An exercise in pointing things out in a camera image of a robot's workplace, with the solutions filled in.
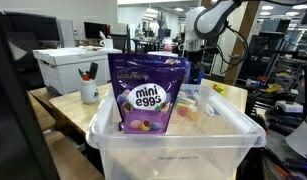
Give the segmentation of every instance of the mini eggs bag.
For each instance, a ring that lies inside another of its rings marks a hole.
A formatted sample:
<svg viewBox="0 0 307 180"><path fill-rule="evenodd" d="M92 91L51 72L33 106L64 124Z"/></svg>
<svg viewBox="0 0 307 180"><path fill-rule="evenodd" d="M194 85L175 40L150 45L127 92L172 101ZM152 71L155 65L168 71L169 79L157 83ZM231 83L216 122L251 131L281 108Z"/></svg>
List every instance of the mini eggs bag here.
<svg viewBox="0 0 307 180"><path fill-rule="evenodd" d="M184 58L144 54L109 54L114 96L126 134L166 132L180 90Z"/></svg>

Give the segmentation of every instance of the clear plastic bin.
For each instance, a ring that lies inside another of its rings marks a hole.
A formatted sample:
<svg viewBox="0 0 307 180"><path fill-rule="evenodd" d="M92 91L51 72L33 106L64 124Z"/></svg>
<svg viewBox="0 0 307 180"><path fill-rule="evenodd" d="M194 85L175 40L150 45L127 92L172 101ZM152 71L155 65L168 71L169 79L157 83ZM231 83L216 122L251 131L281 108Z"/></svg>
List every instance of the clear plastic bin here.
<svg viewBox="0 0 307 180"><path fill-rule="evenodd" d="M264 130L213 89L182 85L181 91L199 92L199 118L181 117L175 106L161 135L118 131L121 118L113 91L107 92L86 135L100 150L107 180L228 179L251 147L265 145Z"/></svg>

